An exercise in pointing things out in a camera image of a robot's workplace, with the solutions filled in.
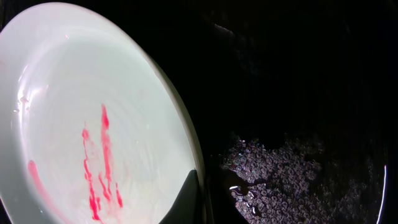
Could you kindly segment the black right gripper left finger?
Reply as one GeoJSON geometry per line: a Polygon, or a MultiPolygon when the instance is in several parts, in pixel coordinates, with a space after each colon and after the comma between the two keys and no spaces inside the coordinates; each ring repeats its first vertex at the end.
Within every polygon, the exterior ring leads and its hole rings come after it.
{"type": "Polygon", "coordinates": [[[191,170],[180,189],[171,209],[160,224],[203,223],[203,201],[197,171],[191,170]]]}

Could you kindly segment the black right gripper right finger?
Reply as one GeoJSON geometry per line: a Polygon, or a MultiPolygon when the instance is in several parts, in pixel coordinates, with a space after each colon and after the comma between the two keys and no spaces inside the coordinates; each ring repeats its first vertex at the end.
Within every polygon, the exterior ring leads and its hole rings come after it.
{"type": "Polygon", "coordinates": [[[215,224],[244,224],[246,219],[235,207],[236,200],[231,195],[230,187],[235,187],[241,192],[246,184],[231,170],[224,170],[219,167],[214,168],[207,178],[209,199],[213,223],[215,224]]]}

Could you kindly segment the light green plate with ketchup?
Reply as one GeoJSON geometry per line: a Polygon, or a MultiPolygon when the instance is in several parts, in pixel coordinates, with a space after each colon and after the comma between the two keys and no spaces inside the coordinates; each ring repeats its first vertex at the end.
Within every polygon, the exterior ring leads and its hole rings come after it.
{"type": "Polygon", "coordinates": [[[203,157],[162,69],[73,4],[1,31],[1,202],[12,223],[160,223],[203,157]]]}

